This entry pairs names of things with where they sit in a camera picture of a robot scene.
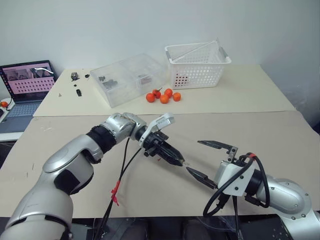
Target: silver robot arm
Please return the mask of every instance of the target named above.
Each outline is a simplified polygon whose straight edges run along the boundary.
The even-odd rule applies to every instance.
[[[139,141],[146,156],[158,154],[167,162],[181,166],[182,155],[165,142],[168,137],[160,132],[171,123],[174,123],[171,113],[152,121],[149,127],[132,113],[115,113],[87,134],[67,143],[45,162],[38,181],[20,201],[0,240],[71,240],[70,195],[91,181],[92,165],[127,137]]]
[[[216,149],[227,149],[227,161],[221,162],[213,180],[209,179],[204,173],[187,167],[189,173],[201,183],[212,189],[223,189],[223,194],[221,198],[219,197],[219,203],[216,207],[217,211],[223,208],[230,196],[241,197],[246,194],[245,200],[251,204],[263,206],[261,202],[266,203],[262,172],[255,169],[253,165],[250,165],[246,171],[224,188],[227,181],[244,168],[244,163],[235,158],[237,147],[217,141],[198,142]],[[292,239],[319,240],[320,214],[313,211],[309,194],[298,184],[288,179],[277,179],[267,175],[266,181],[270,195],[269,206],[281,218],[287,233]]]

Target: white table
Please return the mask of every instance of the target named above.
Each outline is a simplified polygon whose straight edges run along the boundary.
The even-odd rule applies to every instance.
[[[5,98],[5,99],[2,99],[1,101],[10,103],[10,98]],[[10,110],[14,105],[15,105],[15,102],[11,101],[10,105],[8,106],[8,109]],[[0,106],[0,109],[3,110],[3,115],[0,117],[0,123],[1,123],[1,121],[7,116],[9,111],[7,111],[5,107],[1,107],[1,106]],[[0,142],[16,141],[21,137],[23,133],[24,133],[23,131],[0,133]]]
[[[156,115],[142,115],[149,123]],[[259,113],[177,114],[176,123],[163,130],[168,142],[181,151],[190,167],[212,178],[227,155],[197,143],[216,140],[254,152],[267,174],[300,184],[320,209],[320,139],[297,111]],[[87,133],[106,116],[35,117],[12,148],[0,169],[0,216],[10,216],[20,199],[36,183],[44,162],[74,137]],[[72,195],[74,218],[102,217],[121,168],[125,141],[94,166],[91,183]],[[130,142],[128,158],[138,148]],[[139,154],[124,175],[112,217],[199,216],[213,191],[196,181],[184,167],[159,157]],[[270,214],[268,208],[239,199],[239,214]],[[233,215],[232,201],[218,214]]]
[[[80,79],[71,81],[71,73]],[[277,88],[259,65],[230,65],[226,67],[216,87],[180,89],[182,99],[168,104],[149,103],[145,95],[129,102],[109,107],[98,91],[92,77],[85,78],[90,69],[66,69],[47,94],[34,117],[47,116],[105,116],[130,112],[141,114],[192,113],[251,113],[295,111],[288,99]]]

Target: beige tabletop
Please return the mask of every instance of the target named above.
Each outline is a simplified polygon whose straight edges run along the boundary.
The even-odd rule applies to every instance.
[[[71,73],[80,79],[71,82]],[[98,91],[90,69],[66,69],[35,112],[35,117],[142,114],[250,113],[295,111],[288,99],[259,65],[229,65],[216,87],[180,89],[182,99],[168,104],[148,103],[145,95],[111,108]]]
[[[37,181],[44,162],[74,137],[87,133],[106,116],[35,117],[0,169],[0,216],[11,216],[20,199]],[[142,115],[149,123],[156,115]],[[163,130],[190,167],[212,178],[227,155],[197,143],[216,140],[253,152],[267,174],[299,183],[320,209],[320,139],[297,111],[260,113],[177,114],[176,123]],[[94,166],[91,183],[72,195],[74,218],[102,217],[119,176],[124,141]],[[138,143],[129,143],[131,156]],[[197,182],[185,166],[139,154],[124,175],[112,217],[200,216],[213,190]],[[271,209],[239,199],[239,214],[266,214]],[[232,202],[220,215],[233,215]]]

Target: orange object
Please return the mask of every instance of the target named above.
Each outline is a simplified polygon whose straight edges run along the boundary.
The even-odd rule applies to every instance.
[[[152,94],[155,96],[156,99],[159,99],[161,97],[161,90],[162,88],[160,88],[159,90],[158,89],[153,89],[152,90]]]
[[[180,99],[181,99],[181,94],[179,92],[175,92],[173,94],[173,100],[178,102],[178,101],[180,101]]]
[[[145,99],[149,102],[149,103],[153,103],[156,100],[155,95],[153,95],[152,93],[147,93],[145,95]]]
[[[2,101],[1,102],[1,107],[3,107],[3,108],[6,108],[6,107],[8,107],[8,103],[6,102],[6,101]]]
[[[167,95],[169,98],[172,97],[172,89],[171,88],[167,88],[165,91],[164,91],[164,94]]]
[[[167,104],[167,103],[169,102],[169,97],[168,97],[168,95],[166,95],[166,94],[161,95],[161,97],[160,97],[160,102],[161,102],[162,104]]]

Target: red zip tie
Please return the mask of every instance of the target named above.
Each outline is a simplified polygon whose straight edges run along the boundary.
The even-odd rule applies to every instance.
[[[119,203],[118,203],[118,199],[117,199],[117,197],[116,197],[116,193],[118,192],[119,185],[120,185],[120,180],[118,180],[118,181],[116,182],[116,185],[115,185],[114,189],[111,190],[111,193],[112,193],[111,199],[112,199],[112,201],[115,202],[118,206],[119,206]]]
[[[255,155],[254,153],[251,153],[250,155],[249,155],[249,157],[250,158],[254,158],[254,157],[256,157],[257,155]]]

